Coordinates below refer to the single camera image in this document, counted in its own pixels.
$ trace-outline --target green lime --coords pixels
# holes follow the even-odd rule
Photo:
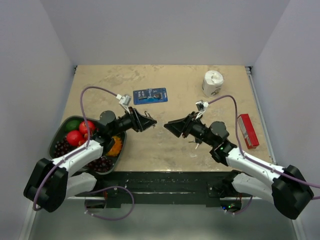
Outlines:
[[[82,121],[81,120],[71,120],[68,121],[67,124],[65,125],[65,131],[67,133],[73,131],[73,130],[78,130],[79,129],[79,125]]]

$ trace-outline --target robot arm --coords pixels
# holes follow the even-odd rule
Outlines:
[[[200,139],[212,147],[210,154],[216,162],[243,171],[232,171],[229,181],[214,186],[215,190],[222,196],[224,192],[236,190],[260,197],[273,203],[286,217],[296,219],[314,194],[309,186],[288,179],[274,170],[305,181],[301,172],[291,165],[284,168],[246,152],[243,155],[241,150],[228,140],[229,133],[223,122],[215,121],[209,127],[201,122],[200,116],[208,103],[200,101],[196,104],[199,112],[169,121],[164,127],[178,138],[181,135],[186,138],[190,134]]]
[[[126,100],[126,98],[127,96],[124,96],[120,99],[125,114],[116,118],[112,111],[103,112],[97,123],[97,133],[92,136],[88,146],[83,146],[83,150],[79,151],[79,148],[77,148],[52,160],[46,158],[39,160],[33,169],[23,195],[34,201],[40,184],[53,168],[56,169],[45,182],[37,200],[37,204],[43,209],[53,212],[66,198],[91,191],[97,182],[95,177],[86,172],[76,176],[74,174],[86,164],[107,153],[115,143],[112,136],[129,129],[143,132],[157,123],[150,115],[141,115],[135,108],[129,107],[130,100]],[[57,164],[62,160],[64,162],[57,167]]]

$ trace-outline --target grape cluster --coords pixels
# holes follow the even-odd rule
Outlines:
[[[61,141],[57,141],[54,146],[54,157],[59,158],[67,153],[70,153],[74,147],[67,142],[67,138],[64,137]]]
[[[106,173],[109,170],[111,170],[114,166],[114,163],[112,159],[106,158],[105,156],[102,156],[96,160],[93,160],[92,162],[89,162],[86,167],[98,172],[98,173]]]

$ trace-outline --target blue card package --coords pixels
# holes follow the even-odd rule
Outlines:
[[[162,88],[148,88],[133,91],[133,104],[156,104],[168,102],[167,90]]]

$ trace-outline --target white backdrop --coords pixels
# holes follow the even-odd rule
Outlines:
[[[289,0],[41,0],[74,64],[252,66]]]
[[[60,124],[72,70],[39,0],[0,2],[0,240],[19,237],[23,191]]]
[[[320,1],[291,0],[253,67],[253,80],[279,164],[320,184]],[[320,200],[301,217],[308,240],[320,238]]]

